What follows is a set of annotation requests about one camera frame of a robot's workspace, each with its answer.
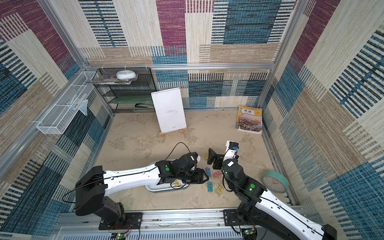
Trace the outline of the pink binder clip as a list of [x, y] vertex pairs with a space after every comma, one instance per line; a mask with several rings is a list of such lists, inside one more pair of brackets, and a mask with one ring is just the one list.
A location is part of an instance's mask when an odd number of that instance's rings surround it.
[[215, 178], [219, 178], [219, 177], [221, 177], [222, 175], [223, 175], [223, 173], [222, 173], [221, 171], [216, 171], [216, 172], [213, 173], [213, 176], [214, 176]]

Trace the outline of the blue binder clip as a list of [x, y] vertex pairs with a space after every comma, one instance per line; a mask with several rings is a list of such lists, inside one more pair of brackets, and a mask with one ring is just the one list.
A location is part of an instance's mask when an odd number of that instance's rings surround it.
[[205, 168], [207, 176], [210, 178], [211, 177], [211, 169], [209, 167]]

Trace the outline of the white plastic storage box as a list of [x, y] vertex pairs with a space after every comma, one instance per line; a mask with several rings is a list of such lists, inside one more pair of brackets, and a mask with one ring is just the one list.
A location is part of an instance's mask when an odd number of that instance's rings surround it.
[[165, 191], [172, 191], [177, 189], [186, 188], [189, 184], [184, 184], [180, 180], [178, 180], [182, 186], [180, 188], [174, 189], [171, 187], [171, 184], [160, 184], [158, 185], [160, 178], [159, 178], [159, 169], [155, 166], [155, 163], [152, 163], [146, 167], [146, 170], [149, 171], [150, 178], [156, 178], [156, 180], [151, 181], [149, 184], [146, 184], [145, 187], [148, 191], [156, 193], [156, 192], [165, 192]]

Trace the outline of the green binder clip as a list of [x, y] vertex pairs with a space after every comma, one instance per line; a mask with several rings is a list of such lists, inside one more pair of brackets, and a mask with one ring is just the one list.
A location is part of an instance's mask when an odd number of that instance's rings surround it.
[[213, 192], [213, 183], [210, 181], [207, 182], [207, 190], [210, 193]]

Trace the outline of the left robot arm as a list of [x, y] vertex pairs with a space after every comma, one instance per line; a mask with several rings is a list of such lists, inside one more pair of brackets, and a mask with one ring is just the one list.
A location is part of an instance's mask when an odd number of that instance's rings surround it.
[[111, 194], [141, 186], [171, 186], [178, 180], [183, 185], [204, 184], [209, 176], [197, 167], [200, 156], [187, 153], [175, 160], [161, 160], [143, 168], [124, 171], [105, 171], [93, 167], [75, 187], [77, 216], [94, 214], [107, 227], [117, 229], [127, 223], [124, 205], [113, 201]]

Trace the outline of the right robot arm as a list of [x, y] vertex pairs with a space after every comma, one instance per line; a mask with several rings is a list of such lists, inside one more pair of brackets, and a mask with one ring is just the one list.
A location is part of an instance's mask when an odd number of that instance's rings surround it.
[[335, 240], [337, 230], [319, 225], [280, 201], [257, 180], [247, 176], [239, 164], [237, 149], [224, 154], [208, 150], [207, 163], [221, 170], [224, 188], [241, 201], [236, 209], [240, 223], [261, 226], [283, 240]]

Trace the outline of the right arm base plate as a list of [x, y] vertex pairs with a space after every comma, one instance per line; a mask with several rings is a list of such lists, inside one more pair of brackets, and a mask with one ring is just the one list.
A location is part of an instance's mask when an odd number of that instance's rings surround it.
[[252, 225], [243, 215], [239, 216], [237, 209], [224, 209], [223, 217], [227, 227]]

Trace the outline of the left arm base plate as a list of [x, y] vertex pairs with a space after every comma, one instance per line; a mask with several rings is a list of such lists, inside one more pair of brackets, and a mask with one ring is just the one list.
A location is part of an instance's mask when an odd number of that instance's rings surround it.
[[105, 220], [101, 220], [99, 224], [100, 231], [107, 230], [138, 230], [141, 228], [143, 213], [142, 212], [132, 212], [125, 213], [125, 218], [123, 220], [118, 220], [114, 224], [107, 225]]

